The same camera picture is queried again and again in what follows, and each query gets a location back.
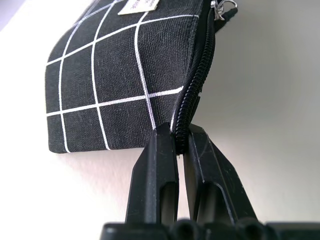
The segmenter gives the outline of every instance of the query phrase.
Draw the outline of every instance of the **zipper pull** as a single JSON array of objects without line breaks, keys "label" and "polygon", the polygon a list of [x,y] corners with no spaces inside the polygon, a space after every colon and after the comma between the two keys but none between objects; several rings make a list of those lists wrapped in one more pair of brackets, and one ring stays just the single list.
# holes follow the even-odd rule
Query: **zipper pull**
[{"label": "zipper pull", "polygon": [[238,5],[235,1],[233,0],[222,0],[220,3],[218,3],[218,0],[213,0],[211,1],[211,8],[214,9],[214,15],[215,18],[214,20],[222,20],[224,21],[225,19],[222,17],[222,14],[225,11],[224,4],[225,3],[232,3],[235,8],[238,8]]}]

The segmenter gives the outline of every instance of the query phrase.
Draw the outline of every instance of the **black pouch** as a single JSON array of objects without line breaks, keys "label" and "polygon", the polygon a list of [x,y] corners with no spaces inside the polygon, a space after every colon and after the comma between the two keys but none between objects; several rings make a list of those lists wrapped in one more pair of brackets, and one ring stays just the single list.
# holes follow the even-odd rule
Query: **black pouch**
[{"label": "black pouch", "polygon": [[118,15],[125,0],[94,1],[48,59],[50,151],[140,148],[169,122],[183,153],[215,33],[237,12],[221,16],[224,2],[233,1],[160,0],[156,10]]}]

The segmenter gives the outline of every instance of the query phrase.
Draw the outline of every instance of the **white wall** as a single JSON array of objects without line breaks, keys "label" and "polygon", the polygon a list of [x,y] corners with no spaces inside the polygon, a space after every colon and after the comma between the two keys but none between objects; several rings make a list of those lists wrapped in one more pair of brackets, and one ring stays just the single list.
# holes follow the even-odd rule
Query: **white wall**
[{"label": "white wall", "polygon": [[[261,221],[320,221],[320,2],[237,1],[193,123],[235,166]],[[0,239],[97,239],[124,220],[141,149],[47,147],[45,62],[89,2],[27,0],[0,32]]]}]

